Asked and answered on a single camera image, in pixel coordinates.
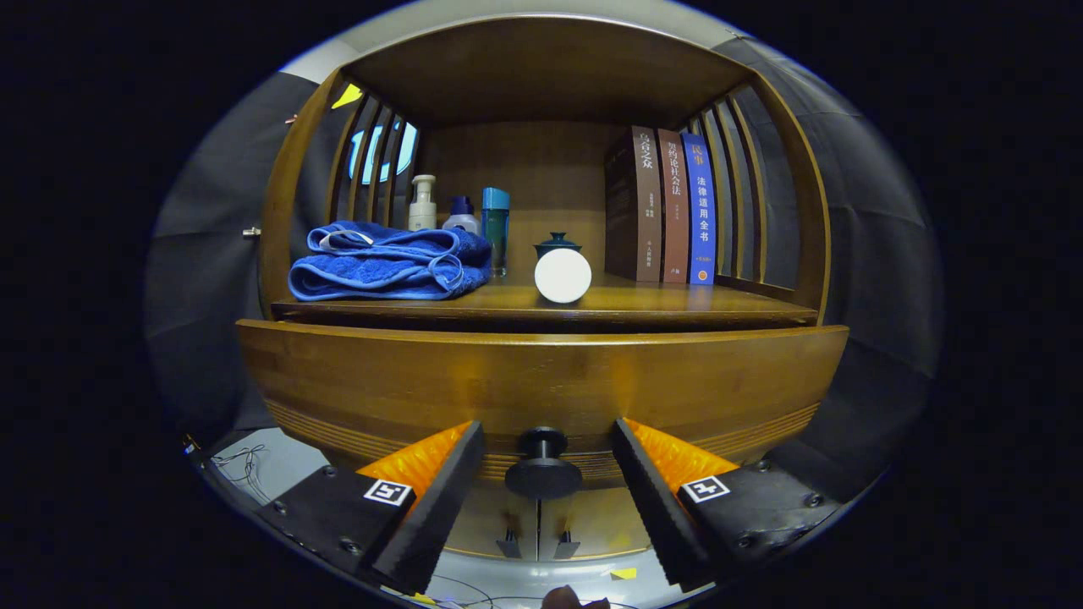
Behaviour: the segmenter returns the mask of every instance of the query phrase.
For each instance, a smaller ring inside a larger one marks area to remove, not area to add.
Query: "white pump bottle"
[[[428,173],[415,176],[413,183],[417,187],[414,203],[409,204],[406,229],[409,231],[435,229],[436,204],[432,200],[432,185],[436,183],[436,177]]]

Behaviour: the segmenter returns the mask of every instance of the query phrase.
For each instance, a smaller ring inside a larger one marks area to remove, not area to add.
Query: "black knob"
[[[567,438],[552,427],[535,427],[519,437],[526,458],[504,475],[511,492],[532,500],[556,500],[579,490],[583,474],[575,465],[557,458],[567,448]]]

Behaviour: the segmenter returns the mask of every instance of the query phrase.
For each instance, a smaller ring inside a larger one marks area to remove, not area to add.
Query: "teal bottle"
[[[482,236],[493,246],[493,275],[508,274],[508,208],[511,197],[492,186],[481,191]]]

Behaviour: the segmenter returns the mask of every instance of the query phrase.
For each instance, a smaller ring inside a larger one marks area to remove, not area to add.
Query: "screw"
[[[361,546],[355,544],[350,537],[340,537],[339,547],[354,556],[361,556]]]

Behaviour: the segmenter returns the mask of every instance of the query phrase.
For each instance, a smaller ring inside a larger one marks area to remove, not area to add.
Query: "white round object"
[[[553,302],[578,300],[590,287],[590,262],[574,249],[553,249],[534,267],[534,285]]]

